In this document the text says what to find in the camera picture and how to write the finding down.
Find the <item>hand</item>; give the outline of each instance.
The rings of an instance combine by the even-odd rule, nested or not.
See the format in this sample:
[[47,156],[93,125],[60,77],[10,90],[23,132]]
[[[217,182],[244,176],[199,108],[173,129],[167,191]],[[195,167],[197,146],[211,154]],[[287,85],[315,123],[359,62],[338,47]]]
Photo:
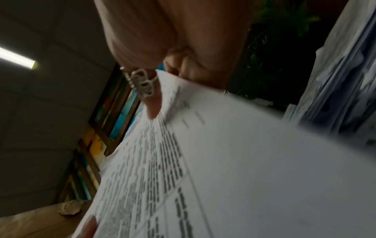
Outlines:
[[81,233],[77,238],[93,238],[97,229],[97,220],[94,216],[90,216],[82,227]]
[[[128,73],[166,71],[223,89],[236,66],[256,0],[94,0],[108,46]],[[149,118],[162,105],[159,84],[144,100]]]

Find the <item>ceiling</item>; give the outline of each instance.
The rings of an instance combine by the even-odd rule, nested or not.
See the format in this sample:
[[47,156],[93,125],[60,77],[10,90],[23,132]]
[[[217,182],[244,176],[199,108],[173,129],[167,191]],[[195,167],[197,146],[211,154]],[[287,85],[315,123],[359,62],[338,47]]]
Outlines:
[[1,0],[0,217],[49,205],[111,74],[93,0]]

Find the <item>fluorescent light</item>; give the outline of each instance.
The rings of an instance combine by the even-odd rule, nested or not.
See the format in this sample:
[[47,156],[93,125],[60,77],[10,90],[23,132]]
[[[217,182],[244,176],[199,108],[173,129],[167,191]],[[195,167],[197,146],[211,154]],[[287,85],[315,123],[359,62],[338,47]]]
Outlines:
[[35,61],[0,47],[0,58],[32,69]]

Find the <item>document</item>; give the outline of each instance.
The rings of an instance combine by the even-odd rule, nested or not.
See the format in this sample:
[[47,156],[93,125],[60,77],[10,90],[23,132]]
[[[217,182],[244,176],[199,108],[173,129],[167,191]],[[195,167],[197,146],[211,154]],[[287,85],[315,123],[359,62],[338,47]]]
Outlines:
[[249,102],[158,71],[163,106],[118,146],[95,238],[373,237],[376,164]]

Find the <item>silver ring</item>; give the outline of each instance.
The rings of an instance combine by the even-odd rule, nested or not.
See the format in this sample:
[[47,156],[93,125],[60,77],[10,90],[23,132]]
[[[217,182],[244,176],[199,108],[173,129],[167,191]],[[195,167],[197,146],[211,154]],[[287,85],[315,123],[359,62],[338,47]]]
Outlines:
[[149,80],[148,73],[144,69],[138,69],[133,71],[130,75],[124,72],[124,76],[127,79],[129,85],[141,99],[154,96],[154,85],[153,83],[158,80],[158,75],[153,79]]

